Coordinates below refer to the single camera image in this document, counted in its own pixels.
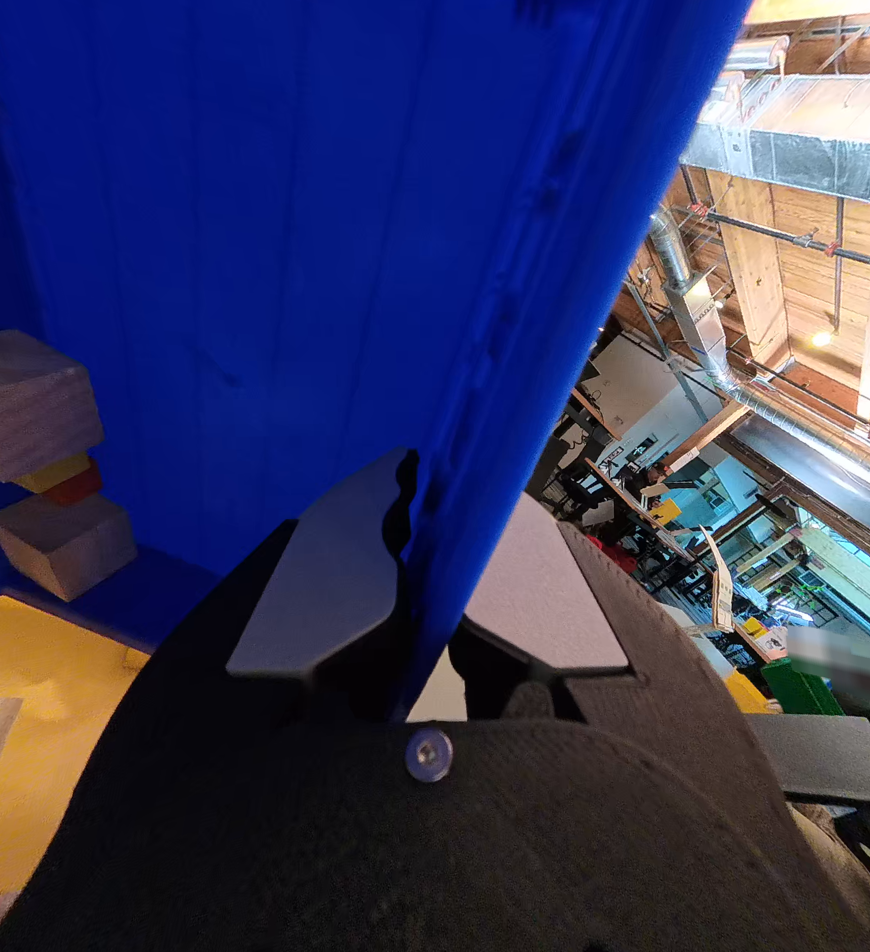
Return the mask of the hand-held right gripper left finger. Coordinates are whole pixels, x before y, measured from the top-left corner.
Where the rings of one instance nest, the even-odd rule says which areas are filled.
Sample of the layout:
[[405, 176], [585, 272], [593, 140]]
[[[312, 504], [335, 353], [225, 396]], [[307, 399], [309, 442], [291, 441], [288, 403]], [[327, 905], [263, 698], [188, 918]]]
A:
[[227, 672], [302, 679], [392, 620], [416, 492], [417, 450], [400, 446], [311, 504], [291, 531]]

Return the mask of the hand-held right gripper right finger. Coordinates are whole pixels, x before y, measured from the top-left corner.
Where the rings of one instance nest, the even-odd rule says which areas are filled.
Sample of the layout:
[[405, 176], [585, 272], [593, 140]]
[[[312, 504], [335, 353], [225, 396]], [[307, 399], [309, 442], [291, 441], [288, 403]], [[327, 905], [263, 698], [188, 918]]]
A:
[[453, 636], [467, 700], [507, 700], [525, 682], [624, 676], [629, 660], [560, 523], [522, 494]]

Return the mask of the yellow plastic box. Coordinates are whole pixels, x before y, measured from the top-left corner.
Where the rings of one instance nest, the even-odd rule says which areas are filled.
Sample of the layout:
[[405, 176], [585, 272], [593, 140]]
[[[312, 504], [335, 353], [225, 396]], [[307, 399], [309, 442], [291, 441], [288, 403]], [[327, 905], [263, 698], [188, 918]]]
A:
[[0, 597], [0, 894], [21, 890], [134, 680], [124, 646]]

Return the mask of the pile of coloured wooden cubes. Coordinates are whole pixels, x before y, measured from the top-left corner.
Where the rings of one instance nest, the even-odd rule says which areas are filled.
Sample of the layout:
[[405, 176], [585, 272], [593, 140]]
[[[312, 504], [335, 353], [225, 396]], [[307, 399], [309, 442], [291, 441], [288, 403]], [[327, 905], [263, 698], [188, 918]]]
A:
[[[125, 512], [95, 494], [87, 450], [103, 437], [84, 367], [1, 330], [0, 597], [19, 601], [2, 590], [25, 581], [73, 601], [136, 556]], [[20, 891], [0, 894], [0, 916]]]

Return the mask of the blue plastic box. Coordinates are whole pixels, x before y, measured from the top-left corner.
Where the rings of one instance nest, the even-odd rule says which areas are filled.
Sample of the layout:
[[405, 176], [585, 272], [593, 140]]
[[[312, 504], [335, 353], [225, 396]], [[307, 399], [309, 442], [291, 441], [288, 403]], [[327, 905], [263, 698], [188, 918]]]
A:
[[155, 647], [415, 449], [407, 710], [749, 6], [0, 2], [0, 331], [86, 369], [140, 548], [72, 602], [0, 549], [0, 594]]

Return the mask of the hanging paper tag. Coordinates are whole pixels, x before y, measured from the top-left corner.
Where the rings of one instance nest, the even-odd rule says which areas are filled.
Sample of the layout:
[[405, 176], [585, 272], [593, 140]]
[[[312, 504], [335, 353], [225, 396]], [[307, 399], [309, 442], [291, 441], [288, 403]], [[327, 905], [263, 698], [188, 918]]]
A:
[[713, 535], [706, 527], [700, 528], [714, 561], [712, 583], [712, 625], [722, 633], [734, 631], [734, 582]]

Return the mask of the green crate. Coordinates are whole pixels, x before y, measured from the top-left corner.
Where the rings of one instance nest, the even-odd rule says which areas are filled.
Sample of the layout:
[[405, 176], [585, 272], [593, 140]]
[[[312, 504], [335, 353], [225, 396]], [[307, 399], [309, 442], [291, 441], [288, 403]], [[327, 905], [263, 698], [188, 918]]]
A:
[[844, 710], [825, 680], [798, 671], [789, 658], [773, 660], [760, 669], [783, 713], [789, 715], [844, 716]]

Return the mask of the dark grey panel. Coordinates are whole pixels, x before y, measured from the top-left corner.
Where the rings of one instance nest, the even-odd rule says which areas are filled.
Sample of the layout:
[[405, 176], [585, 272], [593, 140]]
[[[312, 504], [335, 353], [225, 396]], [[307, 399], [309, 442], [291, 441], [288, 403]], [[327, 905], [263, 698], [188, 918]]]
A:
[[795, 802], [870, 805], [870, 723], [835, 715], [745, 716], [786, 796]]

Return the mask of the black ceiling pipe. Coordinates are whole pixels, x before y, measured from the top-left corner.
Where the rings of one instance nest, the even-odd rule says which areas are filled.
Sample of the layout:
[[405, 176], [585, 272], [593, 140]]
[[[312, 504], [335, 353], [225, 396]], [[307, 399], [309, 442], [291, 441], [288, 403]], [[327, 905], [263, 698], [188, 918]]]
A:
[[739, 229], [743, 232], [768, 237], [777, 242], [791, 244], [798, 248], [813, 251], [827, 258], [838, 258], [870, 268], [870, 255], [845, 248], [838, 243], [821, 242], [809, 233], [793, 234], [791, 232], [785, 232], [772, 226], [765, 226], [721, 214], [703, 204], [691, 204], [688, 207], [676, 206], [675, 209], [684, 212], [688, 219]]

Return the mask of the round silver air duct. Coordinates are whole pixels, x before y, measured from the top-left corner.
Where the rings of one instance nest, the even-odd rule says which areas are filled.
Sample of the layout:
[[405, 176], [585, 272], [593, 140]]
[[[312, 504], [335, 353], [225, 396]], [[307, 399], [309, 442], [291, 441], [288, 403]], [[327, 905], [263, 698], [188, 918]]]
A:
[[692, 271], [679, 228], [667, 208], [652, 214], [648, 238], [665, 274], [664, 292], [683, 339], [715, 387], [870, 486], [870, 440], [761, 378], [746, 378], [734, 371], [708, 283]]

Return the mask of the rectangular silver air duct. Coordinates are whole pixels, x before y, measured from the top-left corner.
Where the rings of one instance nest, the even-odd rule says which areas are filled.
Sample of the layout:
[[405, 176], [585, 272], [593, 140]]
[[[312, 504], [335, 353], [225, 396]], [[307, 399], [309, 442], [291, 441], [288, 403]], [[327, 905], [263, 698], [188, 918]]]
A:
[[710, 97], [679, 161], [870, 205], [870, 74], [766, 76]]

